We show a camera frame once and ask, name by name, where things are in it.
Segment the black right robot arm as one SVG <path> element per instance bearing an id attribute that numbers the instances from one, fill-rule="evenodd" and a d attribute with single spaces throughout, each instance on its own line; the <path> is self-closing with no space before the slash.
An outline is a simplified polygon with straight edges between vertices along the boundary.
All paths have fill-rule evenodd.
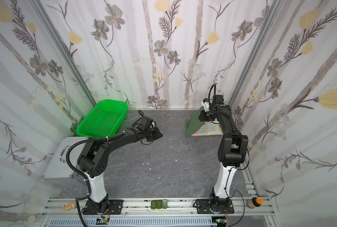
<path id="1" fill-rule="evenodd" d="M 199 120 L 211 122 L 217 120 L 222 131 L 222 139 L 218 148 L 218 160 L 221 164 L 218 180 L 209 196 L 209 208 L 213 213 L 229 211 L 231 199 L 230 188 L 235 173 L 244 163 L 248 137 L 242 135 L 232 118 L 231 107 L 224 104 L 222 95 L 203 100 L 204 110 L 200 112 Z"/>

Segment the orange capped bottle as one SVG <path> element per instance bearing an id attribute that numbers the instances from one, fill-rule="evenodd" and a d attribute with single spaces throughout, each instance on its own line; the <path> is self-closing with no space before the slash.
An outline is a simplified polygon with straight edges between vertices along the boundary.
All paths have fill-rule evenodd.
<path id="1" fill-rule="evenodd" d="M 253 197 L 251 199 L 248 200 L 247 204 L 249 206 L 249 208 L 258 208 L 261 207 L 261 205 L 264 203 L 264 200 L 262 198 L 259 197 Z"/>

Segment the small wooden block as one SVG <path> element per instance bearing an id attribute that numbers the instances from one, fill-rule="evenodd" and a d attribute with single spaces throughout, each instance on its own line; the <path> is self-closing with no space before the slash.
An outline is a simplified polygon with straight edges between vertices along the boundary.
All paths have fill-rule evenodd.
<path id="1" fill-rule="evenodd" d="M 69 211 L 69 210 L 72 210 L 72 209 L 76 209 L 76 202 L 70 202 L 70 203 L 67 203 L 67 204 L 64 204 L 63 207 L 62 207 L 62 211 Z"/>

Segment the aluminium mounting rail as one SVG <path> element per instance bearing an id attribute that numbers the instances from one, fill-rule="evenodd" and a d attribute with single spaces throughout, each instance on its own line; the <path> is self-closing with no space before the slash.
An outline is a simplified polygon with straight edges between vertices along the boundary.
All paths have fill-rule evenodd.
<path id="1" fill-rule="evenodd" d="M 198 214 L 193 207 L 197 199 L 207 198 L 166 198 L 168 208 L 161 210 L 151 210 L 151 201 L 157 198 L 113 198 L 112 200 L 123 200 L 122 211 L 120 215 L 101 214 L 101 215 L 84 215 L 83 218 L 111 218 L 111 217 L 247 217 L 247 216 L 276 216 L 278 214 L 276 207 L 269 198 L 263 197 L 264 204 L 258 208 L 249 208 L 248 197 L 233 196 L 231 198 L 234 214 Z"/>

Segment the green plastic basket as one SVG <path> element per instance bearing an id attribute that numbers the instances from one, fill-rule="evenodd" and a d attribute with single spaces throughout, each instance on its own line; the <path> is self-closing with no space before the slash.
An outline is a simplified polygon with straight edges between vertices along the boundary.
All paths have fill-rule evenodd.
<path id="1" fill-rule="evenodd" d="M 82 137 L 105 138 L 115 135 L 125 117 L 128 104 L 115 100 L 102 100 L 89 112 L 76 128 Z"/>

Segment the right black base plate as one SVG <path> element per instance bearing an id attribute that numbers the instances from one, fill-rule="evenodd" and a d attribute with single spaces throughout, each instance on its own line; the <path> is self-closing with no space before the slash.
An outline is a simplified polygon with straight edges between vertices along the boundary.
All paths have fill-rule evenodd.
<path id="1" fill-rule="evenodd" d="M 197 199 L 193 207 L 196 208 L 198 214 L 234 214 L 234 207 L 231 199 L 220 198 L 216 201 L 209 199 Z"/>

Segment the silver metal case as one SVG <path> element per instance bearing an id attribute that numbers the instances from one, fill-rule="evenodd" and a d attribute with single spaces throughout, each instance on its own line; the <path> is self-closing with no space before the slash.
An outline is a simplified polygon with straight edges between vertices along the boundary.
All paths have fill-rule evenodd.
<path id="1" fill-rule="evenodd" d="M 66 152 L 70 146 L 86 139 L 88 137 L 65 137 L 62 139 L 42 178 L 63 187 L 84 185 L 84 178 L 74 172 L 67 164 Z"/>

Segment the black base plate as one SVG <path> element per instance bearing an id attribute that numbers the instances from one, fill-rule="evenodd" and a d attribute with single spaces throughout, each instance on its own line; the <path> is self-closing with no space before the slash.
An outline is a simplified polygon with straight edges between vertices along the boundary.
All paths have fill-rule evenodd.
<path id="1" fill-rule="evenodd" d="M 196 208 L 198 214 L 234 214 L 234 207 L 231 199 L 220 198 L 216 201 L 209 199 L 197 199 L 193 207 Z"/>
<path id="2" fill-rule="evenodd" d="M 84 215 L 111 214 L 120 215 L 122 211 L 123 200 L 103 200 L 99 203 L 88 200 L 82 209 Z"/>

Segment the dark green skirt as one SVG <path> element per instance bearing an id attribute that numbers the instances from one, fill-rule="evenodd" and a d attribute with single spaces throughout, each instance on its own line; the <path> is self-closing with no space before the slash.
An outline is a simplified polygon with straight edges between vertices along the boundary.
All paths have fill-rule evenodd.
<path id="1" fill-rule="evenodd" d="M 199 110 L 194 111 L 190 119 L 186 120 L 186 132 L 185 137 L 188 138 L 195 134 L 204 124 L 204 121 L 200 120 L 201 112 L 204 110 L 203 107 L 201 107 Z"/>

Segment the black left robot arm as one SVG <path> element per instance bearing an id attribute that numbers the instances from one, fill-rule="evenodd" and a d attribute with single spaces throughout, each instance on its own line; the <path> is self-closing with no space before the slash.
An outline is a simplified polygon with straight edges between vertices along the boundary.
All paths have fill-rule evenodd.
<path id="1" fill-rule="evenodd" d="M 128 144 L 146 140 L 150 145 L 162 138 L 156 122 L 147 116 L 141 116 L 122 133 L 107 138 L 91 138 L 86 142 L 77 164 L 87 180 L 89 196 L 82 209 L 84 215 L 107 213 L 111 205 L 104 184 L 104 172 L 108 166 L 109 155 Z"/>

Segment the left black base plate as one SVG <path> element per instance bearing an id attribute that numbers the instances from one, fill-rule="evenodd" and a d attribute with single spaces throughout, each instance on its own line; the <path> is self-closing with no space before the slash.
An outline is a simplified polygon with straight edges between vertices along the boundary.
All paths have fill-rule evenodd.
<path id="1" fill-rule="evenodd" d="M 99 203 L 88 200 L 82 209 L 84 215 L 111 214 L 120 215 L 122 211 L 123 200 L 103 200 Z"/>

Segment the green terminal block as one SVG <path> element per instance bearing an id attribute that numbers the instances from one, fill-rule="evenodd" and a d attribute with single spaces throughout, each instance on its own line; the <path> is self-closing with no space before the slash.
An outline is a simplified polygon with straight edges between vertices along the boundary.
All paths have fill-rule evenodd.
<path id="1" fill-rule="evenodd" d="M 152 200 L 150 208 L 151 210 L 165 210 L 168 208 L 168 200 Z"/>

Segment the floral pastel skirt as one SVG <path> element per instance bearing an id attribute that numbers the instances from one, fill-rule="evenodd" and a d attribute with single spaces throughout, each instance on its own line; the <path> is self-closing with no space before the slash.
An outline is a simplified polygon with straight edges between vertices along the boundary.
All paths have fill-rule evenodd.
<path id="1" fill-rule="evenodd" d="M 223 135 L 219 124 L 206 122 L 192 136 L 214 136 Z"/>

